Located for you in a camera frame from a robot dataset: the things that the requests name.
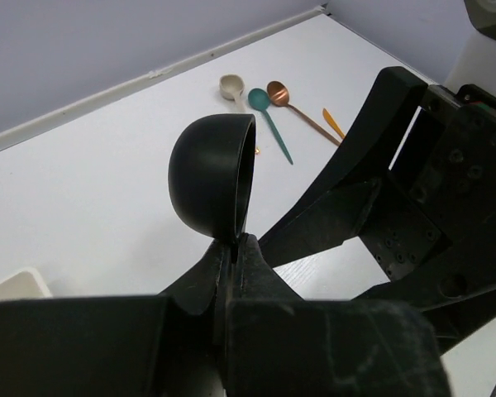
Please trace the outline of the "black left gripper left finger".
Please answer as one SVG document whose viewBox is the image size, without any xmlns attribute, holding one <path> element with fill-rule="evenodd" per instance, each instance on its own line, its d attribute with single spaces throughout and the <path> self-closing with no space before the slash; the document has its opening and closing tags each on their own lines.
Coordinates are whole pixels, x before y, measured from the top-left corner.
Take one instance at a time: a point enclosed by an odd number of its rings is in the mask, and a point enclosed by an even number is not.
<svg viewBox="0 0 496 397">
<path fill-rule="evenodd" d="M 160 294 L 0 302 L 0 396 L 222 396 L 213 242 Z"/>
</svg>

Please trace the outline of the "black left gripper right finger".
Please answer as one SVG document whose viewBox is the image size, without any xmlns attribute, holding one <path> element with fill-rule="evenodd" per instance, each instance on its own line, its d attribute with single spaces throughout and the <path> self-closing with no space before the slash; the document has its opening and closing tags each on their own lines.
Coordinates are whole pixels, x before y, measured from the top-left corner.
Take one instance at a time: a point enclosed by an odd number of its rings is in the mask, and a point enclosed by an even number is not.
<svg viewBox="0 0 496 397">
<path fill-rule="evenodd" d="M 384 355 L 351 329 L 354 300 L 301 299 L 244 235 L 228 304 L 230 396 L 448 396 L 440 356 Z"/>
</svg>

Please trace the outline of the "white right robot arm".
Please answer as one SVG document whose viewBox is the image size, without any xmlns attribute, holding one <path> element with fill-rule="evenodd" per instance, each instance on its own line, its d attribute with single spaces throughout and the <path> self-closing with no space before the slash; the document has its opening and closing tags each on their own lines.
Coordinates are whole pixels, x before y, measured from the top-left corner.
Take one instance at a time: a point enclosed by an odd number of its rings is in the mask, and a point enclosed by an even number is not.
<svg viewBox="0 0 496 397">
<path fill-rule="evenodd" d="M 260 239 L 271 266 L 358 237 L 388 281 L 370 299 L 419 309 L 448 352 L 496 318 L 496 1 L 443 85 L 380 70 L 346 138 Z"/>
</svg>

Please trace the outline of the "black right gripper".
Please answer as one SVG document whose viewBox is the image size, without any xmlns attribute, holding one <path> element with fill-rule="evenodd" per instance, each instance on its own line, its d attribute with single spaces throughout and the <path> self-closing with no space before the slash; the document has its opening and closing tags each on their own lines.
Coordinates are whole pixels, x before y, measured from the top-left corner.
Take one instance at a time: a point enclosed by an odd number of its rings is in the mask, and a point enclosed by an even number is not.
<svg viewBox="0 0 496 397">
<path fill-rule="evenodd" d="M 496 318 L 496 97 L 427 87 L 382 69 L 332 158 L 259 240 L 270 266 L 288 264 L 357 236 L 372 209 L 363 241 L 389 279 L 354 299 L 351 329 L 384 355 L 440 356 Z"/>
</svg>

